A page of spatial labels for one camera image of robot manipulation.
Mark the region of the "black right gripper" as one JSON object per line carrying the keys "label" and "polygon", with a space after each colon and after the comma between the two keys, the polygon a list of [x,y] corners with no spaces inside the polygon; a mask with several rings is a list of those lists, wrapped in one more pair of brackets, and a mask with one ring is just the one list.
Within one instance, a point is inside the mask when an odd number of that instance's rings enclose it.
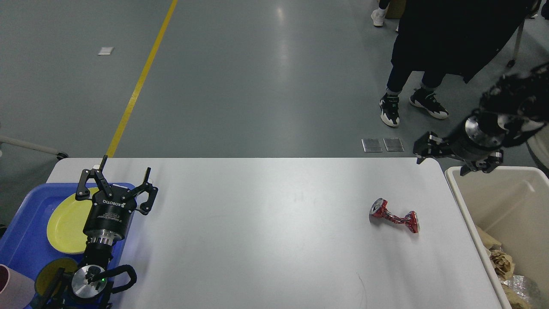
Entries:
{"label": "black right gripper", "polygon": [[416,164],[427,158],[435,160],[452,158],[465,164],[459,170],[460,176],[470,172],[490,173],[504,161],[504,151],[498,150],[506,131],[497,124],[497,118],[468,116],[461,121],[446,139],[433,131],[427,131],[413,145]]}

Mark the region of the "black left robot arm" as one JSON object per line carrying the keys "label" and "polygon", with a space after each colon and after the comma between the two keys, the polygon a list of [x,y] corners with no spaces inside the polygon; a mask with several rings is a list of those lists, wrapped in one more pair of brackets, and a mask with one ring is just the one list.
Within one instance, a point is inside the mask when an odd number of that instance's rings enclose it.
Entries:
{"label": "black left robot arm", "polygon": [[104,156],[99,166],[82,170],[75,190],[75,201],[90,205],[84,210],[80,229],[85,236],[82,260],[74,270],[55,268],[53,276],[46,280],[45,292],[39,296],[38,309],[76,309],[87,304],[109,309],[112,295],[137,282],[133,266],[111,266],[113,251],[118,242],[126,240],[133,214],[151,212],[158,188],[150,181],[150,167],[135,188],[108,182],[103,173],[107,159]]}

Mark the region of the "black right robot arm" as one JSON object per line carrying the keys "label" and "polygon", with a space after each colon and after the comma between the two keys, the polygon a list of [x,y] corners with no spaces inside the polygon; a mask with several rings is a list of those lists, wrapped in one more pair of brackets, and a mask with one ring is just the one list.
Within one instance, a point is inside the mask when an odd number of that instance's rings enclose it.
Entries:
{"label": "black right robot arm", "polygon": [[490,173],[504,161],[504,149],[519,146],[547,127],[549,65],[501,76],[446,137],[428,131],[413,145],[417,164],[428,158],[461,161],[461,176]]}

